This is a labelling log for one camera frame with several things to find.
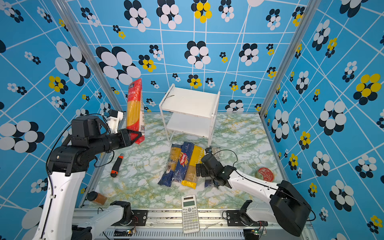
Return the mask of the red spaghetti bag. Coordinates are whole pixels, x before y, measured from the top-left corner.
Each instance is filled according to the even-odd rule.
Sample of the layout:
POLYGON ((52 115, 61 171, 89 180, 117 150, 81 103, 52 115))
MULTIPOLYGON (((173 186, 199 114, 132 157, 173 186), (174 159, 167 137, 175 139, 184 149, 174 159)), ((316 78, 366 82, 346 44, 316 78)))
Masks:
POLYGON ((145 140, 142 79, 138 79, 129 85, 126 128, 142 133, 142 135, 130 134, 133 138, 142 136, 136 144, 140 145, 145 140))

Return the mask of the blue clear spaghetti bag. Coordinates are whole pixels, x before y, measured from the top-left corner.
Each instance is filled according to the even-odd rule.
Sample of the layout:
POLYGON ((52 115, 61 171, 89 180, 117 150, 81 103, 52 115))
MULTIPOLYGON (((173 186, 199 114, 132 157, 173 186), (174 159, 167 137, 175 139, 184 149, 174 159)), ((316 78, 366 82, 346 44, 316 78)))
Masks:
POLYGON ((172 178, 174 176, 175 169, 178 164, 181 149, 182 149, 182 145, 172 144, 166 169, 161 179, 159 180, 158 185, 171 187, 172 178))

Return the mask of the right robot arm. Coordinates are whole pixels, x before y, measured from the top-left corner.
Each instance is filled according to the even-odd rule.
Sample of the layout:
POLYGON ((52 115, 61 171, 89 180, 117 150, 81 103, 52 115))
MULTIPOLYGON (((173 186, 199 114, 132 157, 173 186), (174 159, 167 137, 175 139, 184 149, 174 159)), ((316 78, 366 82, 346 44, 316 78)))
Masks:
POLYGON ((246 227, 259 226, 265 231, 265 222, 277 223, 289 234, 299 237, 312 212, 310 204, 297 189, 287 181, 279 184, 262 181, 237 170, 234 166, 223 166, 215 155, 209 153, 197 164, 198 177, 210 177, 220 187, 238 190, 269 204, 268 209, 259 209, 247 200, 239 210, 237 218, 246 227))

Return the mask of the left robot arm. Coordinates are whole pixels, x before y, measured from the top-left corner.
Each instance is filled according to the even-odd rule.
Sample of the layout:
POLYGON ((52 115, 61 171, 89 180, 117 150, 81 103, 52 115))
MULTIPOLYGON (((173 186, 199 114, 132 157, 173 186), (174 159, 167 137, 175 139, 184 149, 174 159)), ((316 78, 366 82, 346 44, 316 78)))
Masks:
POLYGON ((46 162, 48 192, 35 240, 94 240, 113 224, 130 224, 131 204, 115 201, 83 224, 73 225, 78 191, 92 160, 131 146, 141 132, 120 129, 112 133, 95 115, 80 116, 71 122, 72 134, 49 154, 46 162))

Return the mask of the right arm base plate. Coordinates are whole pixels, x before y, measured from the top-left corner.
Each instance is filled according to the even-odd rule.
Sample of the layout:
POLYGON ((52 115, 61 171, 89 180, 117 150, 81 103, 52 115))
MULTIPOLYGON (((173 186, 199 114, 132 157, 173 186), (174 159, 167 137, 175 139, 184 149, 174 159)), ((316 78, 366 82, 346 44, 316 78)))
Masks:
POLYGON ((251 220, 245 213, 241 213, 240 210, 227 210, 226 216, 223 216, 227 220, 229 227, 267 227, 269 224, 266 221, 255 222, 251 220))

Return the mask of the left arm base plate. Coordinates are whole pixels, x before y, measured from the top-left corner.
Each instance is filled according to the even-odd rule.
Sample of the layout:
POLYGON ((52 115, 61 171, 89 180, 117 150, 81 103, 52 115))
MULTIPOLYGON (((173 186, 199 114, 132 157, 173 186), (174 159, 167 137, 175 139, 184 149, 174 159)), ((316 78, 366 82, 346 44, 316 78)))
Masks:
POLYGON ((148 218, 148 210, 131 210, 128 218, 123 217, 122 220, 112 224, 114 227, 143 227, 146 225, 148 218))

